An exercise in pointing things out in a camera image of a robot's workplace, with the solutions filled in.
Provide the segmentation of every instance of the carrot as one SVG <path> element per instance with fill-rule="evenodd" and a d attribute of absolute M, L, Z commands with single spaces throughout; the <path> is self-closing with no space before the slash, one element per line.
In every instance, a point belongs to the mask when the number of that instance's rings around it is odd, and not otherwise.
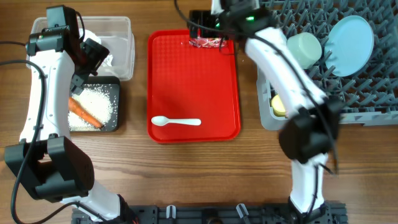
<path fill-rule="evenodd" d="M 84 110 L 76 100 L 74 100 L 72 97 L 69 97 L 69 110 L 72 113 L 75 113 L 77 116 L 79 116 L 81 119 L 89 122 L 96 128 L 102 128 L 102 124 L 95 119 L 92 115 L 87 113 L 86 110 Z"/>

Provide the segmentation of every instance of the red cutting board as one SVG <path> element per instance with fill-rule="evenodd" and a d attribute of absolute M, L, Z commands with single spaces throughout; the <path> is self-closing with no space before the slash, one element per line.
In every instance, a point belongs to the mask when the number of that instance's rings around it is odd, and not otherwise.
<path fill-rule="evenodd" d="M 149 37 L 148 134 L 158 143 L 233 139 L 241 130 L 234 45 L 229 41 L 222 54 L 188 41 L 188 30 L 162 30 Z M 199 118 L 201 125 L 159 127 L 150 121 L 154 116 Z"/>

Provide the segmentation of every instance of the dish rack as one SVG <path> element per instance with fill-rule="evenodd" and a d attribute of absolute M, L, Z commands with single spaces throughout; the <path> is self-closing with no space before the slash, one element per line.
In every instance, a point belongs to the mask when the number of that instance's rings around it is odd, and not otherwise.
<path fill-rule="evenodd" d="M 398 124 L 398 0 L 263 0 L 274 11 L 287 38 L 309 32 L 322 49 L 333 26 L 344 17 L 365 18 L 374 32 L 374 49 L 367 64 L 348 77 L 336 77 L 323 56 L 308 76 L 329 97 L 345 103 L 340 123 L 365 126 Z M 286 118 L 274 115 L 271 99 L 277 92 L 258 70 L 257 94 L 261 123 L 278 130 Z"/>

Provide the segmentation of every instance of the wood surface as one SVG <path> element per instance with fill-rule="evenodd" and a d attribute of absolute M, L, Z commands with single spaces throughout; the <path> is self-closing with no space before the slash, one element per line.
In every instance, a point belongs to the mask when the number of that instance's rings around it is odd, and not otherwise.
<path fill-rule="evenodd" d="M 210 1 L 180 0 L 181 8 L 209 9 Z M 49 1 L 0 4 L 0 39 L 26 42 Z M 94 163 L 96 179 L 130 205 L 259 205 L 286 202 L 290 161 L 277 133 L 260 122 L 256 66 L 239 54 L 242 131 L 233 141 L 160 145 L 146 131 L 147 40 L 156 30 L 181 29 L 170 0 L 64 2 L 84 16 L 128 16 L 136 38 L 133 79 L 122 84 L 121 125 L 115 133 L 72 134 Z M 0 61 L 25 58 L 20 46 L 0 46 Z M 4 147 L 17 144 L 25 123 L 30 71 L 0 67 L 0 223 L 12 223 L 9 202 L 15 177 L 4 163 Z M 326 199 L 347 204 L 350 223 L 398 223 L 398 127 L 344 125 L 338 140 L 341 174 L 325 175 Z M 22 220 L 43 218 L 59 204 L 32 200 L 21 187 Z M 49 223 L 69 223 L 66 209 Z"/>

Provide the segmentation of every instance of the white spoon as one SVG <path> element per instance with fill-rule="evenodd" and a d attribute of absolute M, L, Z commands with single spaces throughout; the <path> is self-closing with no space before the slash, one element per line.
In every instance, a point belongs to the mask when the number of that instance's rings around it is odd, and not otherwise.
<path fill-rule="evenodd" d="M 156 126 L 165 126 L 169 123 L 174 124 L 186 124 L 186 125 L 194 125 L 199 126 L 201 125 L 200 119 L 168 119 L 165 116 L 156 116 L 151 119 L 152 124 Z"/>

